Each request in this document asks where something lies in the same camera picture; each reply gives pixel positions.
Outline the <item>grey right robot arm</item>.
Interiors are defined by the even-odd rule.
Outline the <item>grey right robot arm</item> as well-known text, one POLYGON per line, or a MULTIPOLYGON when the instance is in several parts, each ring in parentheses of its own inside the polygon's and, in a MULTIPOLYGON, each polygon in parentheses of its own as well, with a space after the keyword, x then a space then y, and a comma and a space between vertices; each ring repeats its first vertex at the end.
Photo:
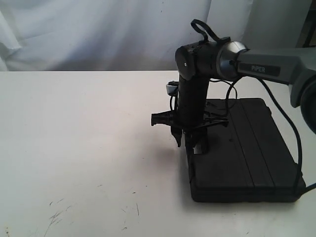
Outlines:
POLYGON ((243 77, 252 77, 288 85, 291 106, 300 107, 308 127, 316 128, 314 48, 255 50, 229 38, 202 40, 179 47, 175 61, 179 80, 166 86, 172 107, 152 114, 151 124, 169 126, 177 143, 184 132, 192 133, 193 142, 198 143, 208 127, 228 125, 228 105, 222 114, 205 110, 210 79, 235 84, 243 77))

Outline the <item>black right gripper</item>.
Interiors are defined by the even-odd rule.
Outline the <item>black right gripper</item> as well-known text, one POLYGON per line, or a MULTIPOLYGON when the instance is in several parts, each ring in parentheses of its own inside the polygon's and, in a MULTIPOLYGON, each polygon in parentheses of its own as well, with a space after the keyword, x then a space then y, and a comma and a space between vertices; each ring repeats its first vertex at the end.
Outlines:
POLYGON ((222 125, 228 126, 225 118, 204 117, 209 78, 194 77, 186 80, 179 77, 177 106, 170 111, 151 115, 151 125, 163 124, 171 127, 171 135, 175 138, 177 147, 181 147, 182 130, 185 133, 185 148, 188 155, 194 152, 197 135, 194 131, 204 127, 222 125))

